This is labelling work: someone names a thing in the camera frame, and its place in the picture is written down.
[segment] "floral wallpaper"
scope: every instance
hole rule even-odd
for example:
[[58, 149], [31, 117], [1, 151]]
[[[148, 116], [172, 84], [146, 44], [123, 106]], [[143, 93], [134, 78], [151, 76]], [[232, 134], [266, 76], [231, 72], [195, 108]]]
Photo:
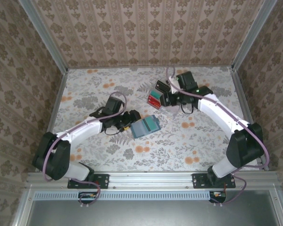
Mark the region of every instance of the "floral wallpaper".
[[33, 0], [69, 68], [229, 65], [263, 0]]
[[283, 0], [277, 1], [238, 70], [254, 121], [263, 127], [270, 169], [283, 188]]
[[0, 0], [0, 226], [12, 222], [61, 81], [17, 0]]
[[[192, 71], [199, 86], [209, 86], [229, 109], [242, 117], [230, 70], [226, 66], [177, 67], [176, 73]], [[54, 132], [73, 127], [105, 106], [114, 91], [127, 96], [128, 111], [137, 110], [142, 117], [154, 114], [161, 126], [160, 131], [138, 139], [133, 138], [130, 130], [114, 136], [100, 133], [73, 147], [70, 160], [85, 163], [96, 171], [207, 170], [221, 160], [229, 139], [207, 115], [198, 110], [187, 115], [177, 106], [173, 107], [173, 112], [177, 112], [173, 117], [147, 104], [148, 93], [157, 80], [166, 80], [165, 71], [163, 67], [70, 69]], [[107, 130], [107, 134], [115, 132], [115, 128]]]

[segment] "wall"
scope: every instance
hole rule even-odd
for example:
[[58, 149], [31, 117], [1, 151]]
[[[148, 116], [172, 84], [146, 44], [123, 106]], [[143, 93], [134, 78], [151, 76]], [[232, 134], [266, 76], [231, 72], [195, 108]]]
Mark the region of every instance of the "wall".
[[268, 17], [238, 70], [254, 121], [263, 127], [283, 187], [283, 0]]
[[61, 81], [17, 0], [0, 0], [0, 226], [17, 210]]
[[263, 0], [33, 0], [70, 68], [229, 65]]

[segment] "floral mat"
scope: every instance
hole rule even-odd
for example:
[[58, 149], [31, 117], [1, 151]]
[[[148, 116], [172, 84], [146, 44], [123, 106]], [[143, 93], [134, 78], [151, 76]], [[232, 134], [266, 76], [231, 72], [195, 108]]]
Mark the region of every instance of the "floral mat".
[[[199, 86], [210, 87], [224, 105], [242, 117], [230, 70], [225, 66], [177, 67], [176, 74], [191, 71]], [[114, 91], [127, 96], [128, 111], [135, 109], [142, 117], [154, 114], [162, 128], [139, 139], [133, 138], [131, 130], [114, 136], [100, 133], [73, 148], [71, 161], [80, 161], [96, 171], [207, 170], [220, 161], [229, 139], [207, 115], [179, 111], [172, 118], [147, 104], [148, 92], [156, 81], [166, 80], [165, 71], [163, 67], [69, 70], [54, 132], [83, 121], [104, 106]]]

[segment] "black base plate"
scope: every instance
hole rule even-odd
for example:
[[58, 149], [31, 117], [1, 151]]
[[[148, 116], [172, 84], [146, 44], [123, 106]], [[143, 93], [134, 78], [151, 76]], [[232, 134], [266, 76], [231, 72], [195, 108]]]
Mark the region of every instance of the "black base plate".
[[[101, 189], [107, 189], [109, 185], [109, 174], [94, 174], [93, 182], [100, 185]], [[69, 189], [95, 189], [95, 185], [82, 184], [73, 180], [68, 181], [67, 188]]]
[[235, 188], [235, 180], [231, 175], [227, 175], [223, 178], [223, 183], [213, 186], [209, 179], [207, 173], [193, 173], [192, 174], [192, 181], [194, 188]]

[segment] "perforated metal strip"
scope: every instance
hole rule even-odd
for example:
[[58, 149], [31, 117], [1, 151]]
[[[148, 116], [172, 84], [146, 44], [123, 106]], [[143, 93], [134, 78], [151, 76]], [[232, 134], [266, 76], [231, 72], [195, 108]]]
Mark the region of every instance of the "perforated metal strip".
[[[35, 192], [34, 201], [78, 200], [78, 191]], [[112, 192], [102, 191], [99, 200], [209, 200], [209, 191], [188, 192]]]

